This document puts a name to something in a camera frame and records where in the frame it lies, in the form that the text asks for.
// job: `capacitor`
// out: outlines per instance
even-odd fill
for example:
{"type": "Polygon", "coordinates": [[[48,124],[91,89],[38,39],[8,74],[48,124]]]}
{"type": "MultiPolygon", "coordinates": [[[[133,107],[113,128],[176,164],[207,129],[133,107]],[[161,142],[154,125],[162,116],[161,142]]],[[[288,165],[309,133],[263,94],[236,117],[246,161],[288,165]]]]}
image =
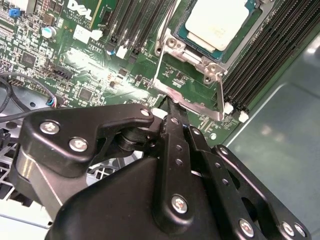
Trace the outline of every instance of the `capacitor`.
{"type": "Polygon", "coordinates": [[[57,35],[57,31],[52,26],[42,28],[41,35],[46,39],[54,38],[57,35]]]}

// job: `screw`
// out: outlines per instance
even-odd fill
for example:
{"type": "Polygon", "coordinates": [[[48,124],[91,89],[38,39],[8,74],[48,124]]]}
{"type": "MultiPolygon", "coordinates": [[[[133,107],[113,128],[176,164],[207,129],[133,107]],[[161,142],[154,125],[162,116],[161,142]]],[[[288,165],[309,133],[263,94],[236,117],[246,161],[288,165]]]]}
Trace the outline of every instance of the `screw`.
{"type": "Polygon", "coordinates": [[[199,132],[198,129],[194,128],[194,129],[192,129],[192,130],[193,130],[193,132],[194,132],[195,134],[200,135],[200,132],[199,132]]]}
{"type": "Polygon", "coordinates": [[[291,227],[288,223],[286,223],[286,222],[284,221],[284,222],[282,223],[282,226],[283,226],[285,232],[286,232],[287,234],[289,234],[291,237],[293,237],[293,236],[295,235],[294,230],[292,229],[292,227],[291,227]]]}
{"type": "Polygon", "coordinates": [[[254,229],[252,228],[252,226],[247,220],[240,219],[239,225],[245,235],[247,235],[249,238],[254,237],[255,235],[254,229]]]}
{"type": "Polygon", "coordinates": [[[75,152],[84,152],[85,150],[88,149],[88,144],[86,140],[80,137],[76,137],[70,140],[69,142],[70,148],[75,151],[75,152]]]}
{"type": "Polygon", "coordinates": [[[295,229],[298,231],[298,233],[300,233],[304,238],[306,237],[306,233],[305,231],[302,229],[302,227],[300,227],[298,224],[294,225],[295,229]]]}
{"type": "Polygon", "coordinates": [[[227,149],[225,149],[224,147],[220,147],[220,151],[224,154],[224,155],[228,155],[228,151],[227,149]]]}
{"type": "Polygon", "coordinates": [[[149,117],[149,116],[150,116],[150,113],[148,112],[148,110],[141,109],[141,113],[142,113],[142,115],[144,115],[144,116],[146,116],[146,117],[149,117]]]}
{"type": "Polygon", "coordinates": [[[177,40],[174,39],[174,38],[169,38],[167,41],[166,41],[166,44],[169,48],[173,49],[176,45],[177,45],[177,40]]]}
{"type": "Polygon", "coordinates": [[[211,139],[211,140],[216,140],[216,138],[217,138],[217,134],[212,133],[212,134],[210,135],[210,139],[211,139]]]}
{"type": "Polygon", "coordinates": [[[171,204],[178,213],[185,214],[188,211],[188,205],[186,201],[180,196],[173,196],[171,200],[171,204]]]}
{"type": "Polygon", "coordinates": [[[57,134],[60,130],[58,124],[51,122],[51,121],[45,121],[41,123],[40,130],[45,134],[54,135],[57,134]]]}

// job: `dell logo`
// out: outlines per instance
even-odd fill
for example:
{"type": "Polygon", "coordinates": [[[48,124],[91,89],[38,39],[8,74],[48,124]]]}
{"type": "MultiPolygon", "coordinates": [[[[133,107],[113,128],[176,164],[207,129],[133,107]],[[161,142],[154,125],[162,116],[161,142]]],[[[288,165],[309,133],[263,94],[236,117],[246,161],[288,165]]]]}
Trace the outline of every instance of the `dell logo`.
{"type": "Polygon", "coordinates": [[[77,11],[79,15],[85,16],[86,19],[92,21],[91,9],[86,9],[85,5],[79,5],[76,0],[69,0],[68,9],[71,11],[77,11]]]}

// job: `white label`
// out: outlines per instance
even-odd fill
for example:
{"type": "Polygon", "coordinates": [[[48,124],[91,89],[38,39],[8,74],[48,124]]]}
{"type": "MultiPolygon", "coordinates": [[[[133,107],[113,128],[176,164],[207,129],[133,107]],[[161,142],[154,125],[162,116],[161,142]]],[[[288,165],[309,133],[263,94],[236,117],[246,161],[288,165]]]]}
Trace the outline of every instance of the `white label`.
{"type": "Polygon", "coordinates": [[[90,39],[90,35],[91,35],[91,31],[85,29],[84,27],[82,27],[80,25],[77,25],[74,30],[73,38],[77,39],[85,44],[88,44],[89,39],[90,39]]]}
{"type": "Polygon", "coordinates": [[[92,17],[90,16],[91,9],[86,9],[85,5],[79,5],[76,0],[69,0],[67,8],[71,11],[77,11],[80,16],[85,16],[86,19],[92,21],[92,17]]]}

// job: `motherboard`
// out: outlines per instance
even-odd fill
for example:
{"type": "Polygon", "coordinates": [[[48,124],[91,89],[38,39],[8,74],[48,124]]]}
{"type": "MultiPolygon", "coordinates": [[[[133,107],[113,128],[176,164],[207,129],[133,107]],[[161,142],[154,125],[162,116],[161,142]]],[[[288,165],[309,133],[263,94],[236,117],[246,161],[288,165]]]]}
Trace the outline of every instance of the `motherboard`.
{"type": "Polygon", "coordinates": [[[166,97],[158,70],[214,146],[248,120],[319,19],[318,0],[0,0],[0,72],[37,79],[71,108],[151,109],[166,97]]]}

